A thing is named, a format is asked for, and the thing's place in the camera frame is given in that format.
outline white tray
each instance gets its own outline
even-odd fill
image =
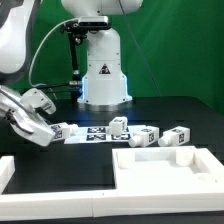
[[[114,190],[1,195],[0,220],[224,210],[224,167],[207,149],[113,149],[113,166]]]

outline black tabletop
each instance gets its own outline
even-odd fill
[[[191,129],[187,145],[208,148],[224,161],[224,117],[196,98],[135,98],[126,109],[115,112],[81,110],[69,100],[55,102],[57,111],[45,116],[52,123],[67,122],[80,127],[108,126],[117,116],[126,116],[128,125],[149,125],[162,132],[176,126]],[[16,172],[3,194],[113,189],[112,148],[127,143],[52,143],[41,147],[16,135],[2,123],[0,155],[14,155]],[[224,212],[157,214],[102,218],[20,221],[9,223],[224,223]]]

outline robotic hand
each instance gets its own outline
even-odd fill
[[[131,13],[143,0],[61,0],[64,8],[74,15],[78,29],[87,30],[87,74],[83,77],[81,107],[93,110],[114,110],[131,101],[127,94],[126,76],[121,71],[120,37],[108,28],[103,15]],[[0,0],[0,85],[19,80],[29,69],[31,61],[31,30],[41,0]],[[36,144],[47,146],[63,139],[61,126],[48,125],[37,112],[42,108],[51,114],[52,101],[37,89],[22,96],[6,86],[0,86],[0,118],[8,120],[17,134]]]

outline white container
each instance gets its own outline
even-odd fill
[[[131,147],[146,147],[159,139],[159,128],[147,126],[141,131],[133,133],[133,137],[129,140]]]
[[[190,129],[178,126],[163,132],[163,137],[158,140],[161,147],[179,146],[190,141]]]
[[[0,221],[224,211],[224,166],[209,150],[121,148],[112,155],[115,189],[0,195]],[[2,162],[6,185],[13,164]]]

